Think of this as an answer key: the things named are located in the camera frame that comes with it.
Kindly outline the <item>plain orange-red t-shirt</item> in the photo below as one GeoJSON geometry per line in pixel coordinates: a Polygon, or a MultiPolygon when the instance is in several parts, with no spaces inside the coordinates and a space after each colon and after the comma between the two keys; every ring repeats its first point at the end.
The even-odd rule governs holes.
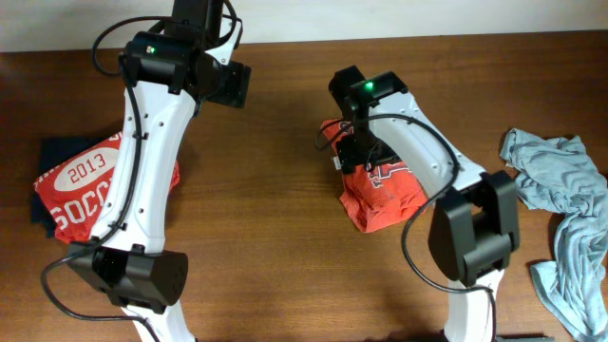
{"type": "Polygon", "coordinates": [[[362,166],[342,175],[339,199],[362,233],[373,233],[402,223],[427,202],[427,196],[407,165],[399,161],[367,172],[362,166]]]}

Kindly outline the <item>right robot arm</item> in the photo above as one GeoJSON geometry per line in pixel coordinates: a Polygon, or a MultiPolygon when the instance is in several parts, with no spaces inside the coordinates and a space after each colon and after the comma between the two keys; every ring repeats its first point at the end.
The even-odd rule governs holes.
{"type": "Polygon", "coordinates": [[[421,278],[448,295],[445,340],[498,340],[498,286],[521,243],[513,179],[459,151],[392,71],[366,78],[349,66],[329,91],[347,123],[331,138],[342,173],[404,162],[427,195],[428,248],[448,284],[421,278]]]}

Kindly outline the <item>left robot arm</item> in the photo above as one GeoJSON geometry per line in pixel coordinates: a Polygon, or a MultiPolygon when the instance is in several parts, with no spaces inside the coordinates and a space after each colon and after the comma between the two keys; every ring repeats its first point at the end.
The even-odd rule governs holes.
{"type": "Polygon", "coordinates": [[[187,125],[206,102],[243,107],[250,68],[228,1],[178,1],[119,55],[123,138],[104,208],[66,265],[121,309],[144,341],[190,341],[181,308],[188,258],[165,249],[165,209],[187,125]]]}

